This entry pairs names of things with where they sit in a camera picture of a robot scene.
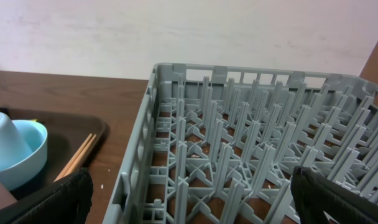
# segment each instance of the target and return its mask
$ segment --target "wall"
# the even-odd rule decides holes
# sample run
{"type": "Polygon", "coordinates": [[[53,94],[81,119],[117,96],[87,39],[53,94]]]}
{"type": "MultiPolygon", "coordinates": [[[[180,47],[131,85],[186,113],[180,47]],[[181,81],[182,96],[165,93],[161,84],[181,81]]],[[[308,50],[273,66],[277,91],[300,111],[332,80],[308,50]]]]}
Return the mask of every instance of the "wall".
{"type": "Polygon", "coordinates": [[[2,0],[0,70],[149,77],[157,62],[359,75],[378,0],[2,0]]]}

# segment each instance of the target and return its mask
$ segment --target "blue bowl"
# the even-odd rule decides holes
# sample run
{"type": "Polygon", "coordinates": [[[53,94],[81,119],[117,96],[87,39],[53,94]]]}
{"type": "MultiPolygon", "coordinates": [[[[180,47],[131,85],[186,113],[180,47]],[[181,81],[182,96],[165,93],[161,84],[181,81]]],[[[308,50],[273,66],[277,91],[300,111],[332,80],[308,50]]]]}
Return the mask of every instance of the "blue bowl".
{"type": "Polygon", "coordinates": [[[48,132],[44,125],[27,120],[12,121],[32,154],[17,164],[0,171],[0,183],[14,190],[36,176],[47,161],[48,132]]]}

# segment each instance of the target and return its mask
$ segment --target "white cup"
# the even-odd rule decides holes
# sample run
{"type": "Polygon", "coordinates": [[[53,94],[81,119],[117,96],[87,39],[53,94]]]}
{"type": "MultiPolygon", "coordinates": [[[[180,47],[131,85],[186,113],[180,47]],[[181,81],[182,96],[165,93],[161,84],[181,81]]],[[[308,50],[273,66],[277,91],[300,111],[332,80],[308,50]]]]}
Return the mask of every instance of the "white cup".
{"type": "Polygon", "coordinates": [[[11,119],[0,113],[0,171],[17,164],[32,153],[11,119]]]}

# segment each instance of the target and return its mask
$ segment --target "brown wooden tabletop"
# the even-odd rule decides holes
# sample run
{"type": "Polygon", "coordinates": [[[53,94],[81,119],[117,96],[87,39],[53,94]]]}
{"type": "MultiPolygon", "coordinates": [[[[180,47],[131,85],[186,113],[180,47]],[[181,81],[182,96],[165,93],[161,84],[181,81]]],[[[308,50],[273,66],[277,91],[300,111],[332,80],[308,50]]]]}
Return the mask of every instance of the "brown wooden tabletop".
{"type": "Polygon", "coordinates": [[[87,161],[94,183],[87,223],[103,220],[146,84],[147,80],[0,72],[0,107],[88,114],[109,125],[108,138],[87,161]]]}

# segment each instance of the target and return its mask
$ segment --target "gray dish rack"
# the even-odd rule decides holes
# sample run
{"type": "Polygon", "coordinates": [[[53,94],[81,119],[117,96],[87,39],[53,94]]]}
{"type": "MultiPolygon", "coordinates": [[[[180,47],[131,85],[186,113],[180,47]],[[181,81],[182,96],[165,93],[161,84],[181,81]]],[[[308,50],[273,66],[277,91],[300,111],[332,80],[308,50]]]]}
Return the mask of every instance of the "gray dish rack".
{"type": "Polygon", "coordinates": [[[297,165],[378,204],[377,95],[350,75],[157,64],[103,223],[300,223],[297,165]]]}

